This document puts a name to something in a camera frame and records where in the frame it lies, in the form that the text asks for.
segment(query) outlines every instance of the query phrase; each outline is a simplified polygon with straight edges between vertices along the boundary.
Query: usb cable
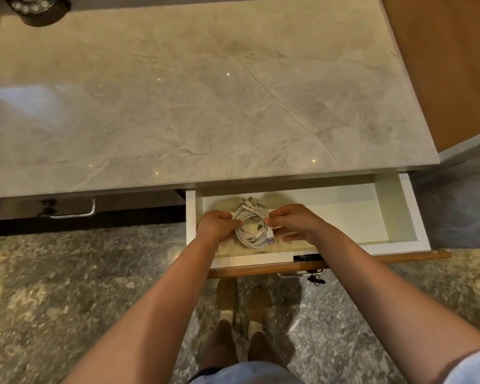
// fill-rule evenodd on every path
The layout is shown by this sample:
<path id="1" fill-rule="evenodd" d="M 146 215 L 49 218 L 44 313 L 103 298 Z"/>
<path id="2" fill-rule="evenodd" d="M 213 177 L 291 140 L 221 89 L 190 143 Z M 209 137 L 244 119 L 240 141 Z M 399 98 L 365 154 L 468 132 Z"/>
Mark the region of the usb cable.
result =
<path id="1" fill-rule="evenodd" d="M 265 224 L 265 218 L 269 216 L 269 211 L 261 204 L 257 203 L 255 199 L 242 198 L 240 207 L 234 214 L 234 219 L 241 219 L 245 221 L 250 218 L 259 218 L 261 222 L 258 225 L 258 232 L 256 234 L 248 233 L 242 227 L 236 230 L 237 237 L 246 247 L 253 249 L 263 249 L 267 245 L 274 244 L 274 232 L 270 226 Z"/>

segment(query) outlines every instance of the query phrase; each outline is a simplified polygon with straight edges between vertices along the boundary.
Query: person's left hand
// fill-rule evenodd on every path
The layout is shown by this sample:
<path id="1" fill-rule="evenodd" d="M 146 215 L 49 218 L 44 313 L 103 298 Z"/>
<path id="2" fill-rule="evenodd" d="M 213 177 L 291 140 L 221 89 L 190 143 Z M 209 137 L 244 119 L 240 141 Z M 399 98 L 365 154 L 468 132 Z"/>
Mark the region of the person's left hand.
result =
<path id="1" fill-rule="evenodd" d="M 196 238 L 210 240 L 213 244 L 233 238 L 235 229 L 242 226 L 242 221 L 233 219 L 231 213 L 212 210 L 204 213 L 198 225 Z"/>

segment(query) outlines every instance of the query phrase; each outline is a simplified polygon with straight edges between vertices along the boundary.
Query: shirt sleeve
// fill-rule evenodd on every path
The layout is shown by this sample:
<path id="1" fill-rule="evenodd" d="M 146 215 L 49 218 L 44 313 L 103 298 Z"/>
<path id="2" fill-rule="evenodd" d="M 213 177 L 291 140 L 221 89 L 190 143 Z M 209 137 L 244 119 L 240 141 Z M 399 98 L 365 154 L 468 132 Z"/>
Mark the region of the shirt sleeve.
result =
<path id="1" fill-rule="evenodd" d="M 453 368 L 444 384 L 480 384 L 480 351 L 465 358 Z"/>

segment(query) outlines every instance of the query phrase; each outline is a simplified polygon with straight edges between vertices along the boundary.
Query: forearm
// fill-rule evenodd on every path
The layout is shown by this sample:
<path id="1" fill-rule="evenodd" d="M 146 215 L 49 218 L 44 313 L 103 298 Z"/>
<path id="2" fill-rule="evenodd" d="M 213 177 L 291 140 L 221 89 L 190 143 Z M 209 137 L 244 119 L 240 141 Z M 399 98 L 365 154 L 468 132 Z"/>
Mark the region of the forearm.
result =
<path id="1" fill-rule="evenodd" d="M 393 361 L 411 383 L 427 383 L 480 349 L 480 332 L 403 280 L 331 225 L 317 245 Z"/>
<path id="2" fill-rule="evenodd" d="M 192 241 L 77 364 L 67 383 L 169 380 L 217 245 Z"/>

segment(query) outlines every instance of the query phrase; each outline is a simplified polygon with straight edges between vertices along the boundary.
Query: dark shorts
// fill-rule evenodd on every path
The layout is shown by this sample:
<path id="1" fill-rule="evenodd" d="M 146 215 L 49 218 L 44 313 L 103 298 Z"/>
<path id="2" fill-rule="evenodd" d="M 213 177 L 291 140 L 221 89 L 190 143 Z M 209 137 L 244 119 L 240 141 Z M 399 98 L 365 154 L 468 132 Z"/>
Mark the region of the dark shorts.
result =
<path id="1" fill-rule="evenodd" d="M 222 368 L 213 368 L 213 367 L 201 369 L 198 373 L 196 373 L 195 375 L 193 375 L 192 378 L 191 378 L 189 381 L 187 381 L 187 384 L 190 383 L 191 381 L 194 381 L 194 380 L 197 379 L 198 377 L 214 375 L 214 374 L 216 374 L 218 371 L 220 371 L 221 369 L 222 369 Z"/>

